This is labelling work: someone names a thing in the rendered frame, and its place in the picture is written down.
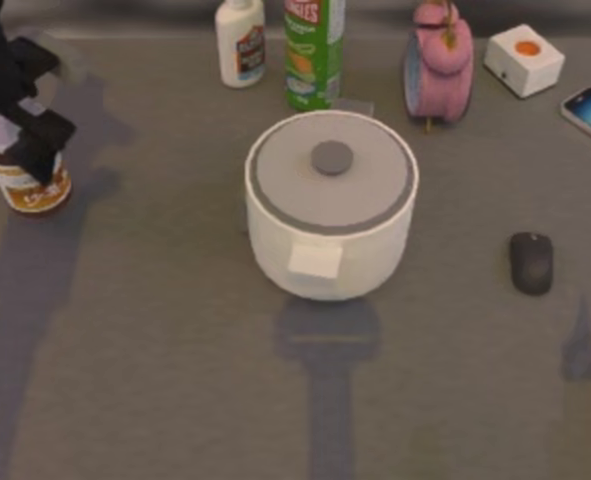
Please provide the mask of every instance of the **gray lid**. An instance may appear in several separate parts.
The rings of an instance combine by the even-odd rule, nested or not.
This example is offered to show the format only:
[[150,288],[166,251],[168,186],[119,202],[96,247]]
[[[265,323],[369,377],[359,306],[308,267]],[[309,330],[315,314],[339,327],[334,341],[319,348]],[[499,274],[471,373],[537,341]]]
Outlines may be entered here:
[[403,145],[378,122],[332,110],[293,117],[250,161],[264,207],[295,228],[324,235],[385,222],[417,180]]

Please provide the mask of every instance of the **white pot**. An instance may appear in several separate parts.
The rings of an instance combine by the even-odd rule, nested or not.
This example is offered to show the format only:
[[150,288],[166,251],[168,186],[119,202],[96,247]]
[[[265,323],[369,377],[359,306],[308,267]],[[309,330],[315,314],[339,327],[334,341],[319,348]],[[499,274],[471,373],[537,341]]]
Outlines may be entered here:
[[402,258],[418,184],[412,151],[381,122],[337,110],[290,117],[266,131],[246,160],[255,259],[293,295],[365,295]]

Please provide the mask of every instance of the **white glue bottle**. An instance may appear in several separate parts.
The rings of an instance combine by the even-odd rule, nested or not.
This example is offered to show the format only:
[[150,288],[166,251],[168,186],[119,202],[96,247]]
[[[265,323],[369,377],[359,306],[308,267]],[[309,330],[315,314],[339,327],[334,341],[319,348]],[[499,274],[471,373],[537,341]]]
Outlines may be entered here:
[[264,2],[225,0],[215,15],[222,82],[232,88],[249,87],[263,76]]

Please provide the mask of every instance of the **computer mouse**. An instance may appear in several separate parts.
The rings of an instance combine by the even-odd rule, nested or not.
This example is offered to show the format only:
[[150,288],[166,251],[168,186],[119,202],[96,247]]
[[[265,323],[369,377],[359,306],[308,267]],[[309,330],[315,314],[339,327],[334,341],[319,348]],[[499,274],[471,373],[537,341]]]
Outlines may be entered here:
[[539,233],[516,233],[510,240],[511,277],[526,295],[544,295],[553,285],[553,243]]

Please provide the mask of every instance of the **tabletop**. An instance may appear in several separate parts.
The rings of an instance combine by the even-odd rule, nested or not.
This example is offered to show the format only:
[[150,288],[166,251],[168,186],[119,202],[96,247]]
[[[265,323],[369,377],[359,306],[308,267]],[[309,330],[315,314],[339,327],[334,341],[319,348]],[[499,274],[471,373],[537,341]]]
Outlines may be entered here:
[[[284,45],[221,86],[216,44],[74,42],[88,82],[44,95],[75,121],[74,196],[40,220],[0,195],[0,480],[591,480],[591,139],[559,104],[591,38],[518,100],[481,65],[467,117],[404,113],[406,36],[348,39],[344,95],[413,149],[421,184],[397,272],[321,306],[280,291],[239,229],[253,141],[291,115]],[[515,291],[507,239],[549,235],[555,283]],[[372,333],[309,351],[301,325]]]

